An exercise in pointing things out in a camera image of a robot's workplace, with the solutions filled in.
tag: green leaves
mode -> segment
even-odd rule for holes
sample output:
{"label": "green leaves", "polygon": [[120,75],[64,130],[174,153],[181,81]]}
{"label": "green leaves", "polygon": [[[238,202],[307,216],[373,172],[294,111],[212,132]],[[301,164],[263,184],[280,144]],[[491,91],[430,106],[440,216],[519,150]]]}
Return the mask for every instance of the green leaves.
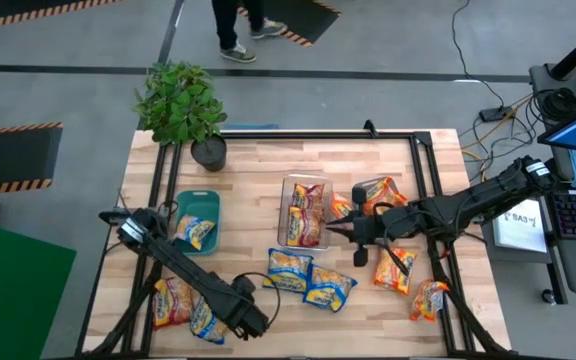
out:
{"label": "green leaves", "polygon": [[156,142],[202,142],[219,134],[216,124],[227,119],[223,103],[214,98],[208,73],[199,66],[154,64],[145,85],[145,96],[134,90],[134,110],[146,129],[154,131]]}

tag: wooden tabletop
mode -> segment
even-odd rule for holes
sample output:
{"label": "wooden tabletop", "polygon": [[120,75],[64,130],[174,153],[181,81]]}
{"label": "wooden tabletop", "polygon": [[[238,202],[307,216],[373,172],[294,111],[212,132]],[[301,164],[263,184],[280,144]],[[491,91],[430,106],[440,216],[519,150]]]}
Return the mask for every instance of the wooden tabletop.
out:
{"label": "wooden tabletop", "polygon": [[[468,186],[468,178],[454,130],[432,133],[437,165],[445,194]],[[150,133],[137,132],[133,141],[122,193],[129,207],[145,206],[155,167],[158,146]],[[421,150],[424,169],[425,153]],[[161,184],[161,200],[167,186],[169,163]],[[379,176],[392,176],[399,191],[417,199],[409,143],[406,140],[229,140],[226,168],[207,173],[184,147],[176,192],[211,189],[221,197],[221,229],[218,251],[194,260],[226,281],[247,271],[266,272],[268,249],[277,248],[277,223],[281,184],[288,174],[318,174],[331,179],[333,189],[350,195],[353,184]],[[432,194],[430,177],[426,183]],[[481,234],[478,226],[470,232]],[[117,240],[113,236],[110,244]],[[225,345],[214,345],[193,337],[187,324],[154,332],[151,356],[438,356],[445,355],[439,321],[408,319],[413,294],[420,282],[432,277],[423,236],[399,239],[397,244],[418,254],[412,273],[411,294],[404,296],[372,284],[377,260],[369,250],[369,263],[352,264],[354,244],[334,234],[326,251],[315,253],[316,264],[355,278],[357,285],[341,311],[333,313],[302,303],[302,296],[282,292],[279,316],[258,339],[244,342],[226,335]],[[464,237],[455,244],[466,301],[491,335],[509,347],[508,335],[493,275],[484,245]],[[113,249],[105,258],[84,349],[92,349],[115,325],[128,305],[136,255],[125,247]],[[164,277],[173,276],[165,269]],[[275,310],[276,294],[256,285],[256,303],[269,316]],[[457,343],[460,331],[452,309]],[[143,316],[138,319],[135,341],[141,339]]]}

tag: potted plant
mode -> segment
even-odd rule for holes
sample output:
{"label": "potted plant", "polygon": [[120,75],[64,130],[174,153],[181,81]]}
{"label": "potted plant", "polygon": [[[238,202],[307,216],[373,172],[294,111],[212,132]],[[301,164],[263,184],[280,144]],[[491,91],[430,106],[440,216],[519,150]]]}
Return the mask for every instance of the potted plant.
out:
{"label": "potted plant", "polygon": [[219,171],[226,165],[227,148],[217,124],[227,115],[213,91],[210,76],[199,66],[155,64],[146,78],[146,94],[135,90],[135,111],[144,119],[144,129],[153,131],[153,141],[193,141],[195,161],[208,171]]}

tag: green tray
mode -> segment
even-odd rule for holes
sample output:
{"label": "green tray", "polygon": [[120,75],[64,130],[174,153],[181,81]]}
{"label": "green tray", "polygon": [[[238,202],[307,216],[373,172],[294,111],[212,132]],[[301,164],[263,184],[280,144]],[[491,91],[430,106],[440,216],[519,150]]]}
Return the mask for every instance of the green tray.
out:
{"label": "green tray", "polygon": [[189,243],[176,239],[173,244],[175,248],[185,255],[211,255],[217,250],[219,245],[219,194],[210,190],[188,190],[177,195],[177,221],[175,230],[179,225],[179,220],[184,215],[196,216],[203,220],[212,221],[215,227],[206,235],[201,250],[195,249]]}

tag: chair wheel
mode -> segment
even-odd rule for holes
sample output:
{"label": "chair wheel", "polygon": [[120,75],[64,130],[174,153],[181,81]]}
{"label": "chair wheel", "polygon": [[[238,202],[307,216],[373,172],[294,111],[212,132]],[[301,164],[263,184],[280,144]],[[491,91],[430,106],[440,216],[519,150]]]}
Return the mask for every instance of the chair wheel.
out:
{"label": "chair wheel", "polygon": [[550,289],[546,289],[541,292],[541,300],[550,305],[557,305],[557,301],[555,300],[555,294]]}

